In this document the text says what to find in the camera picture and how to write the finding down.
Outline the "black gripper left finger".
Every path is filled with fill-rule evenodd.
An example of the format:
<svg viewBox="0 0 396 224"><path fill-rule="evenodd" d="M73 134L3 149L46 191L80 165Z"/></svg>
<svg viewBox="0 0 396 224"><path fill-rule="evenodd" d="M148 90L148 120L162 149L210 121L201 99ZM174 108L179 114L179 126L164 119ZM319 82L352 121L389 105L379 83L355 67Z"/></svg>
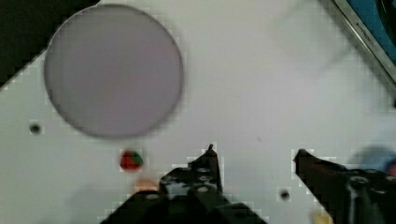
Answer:
<svg viewBox="0 0 396 224"><path fill-rule="evenodd" d="M157 190L133 194L100 224L267 224L224 197L218 155L209 147L186 168L163 176Z"/></svg>

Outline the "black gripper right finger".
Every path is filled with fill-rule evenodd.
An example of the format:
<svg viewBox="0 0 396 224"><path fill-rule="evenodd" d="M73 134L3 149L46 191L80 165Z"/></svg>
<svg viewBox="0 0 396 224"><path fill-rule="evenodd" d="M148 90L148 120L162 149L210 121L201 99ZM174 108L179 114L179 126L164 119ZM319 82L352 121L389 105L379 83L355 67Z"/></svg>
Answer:
<svg viewBox="0 0 396 224"><path fill-rule="evenodd" d="M396 224L395 178L376 169L348 169L300 149L295 174L333 224Z"/></svg>

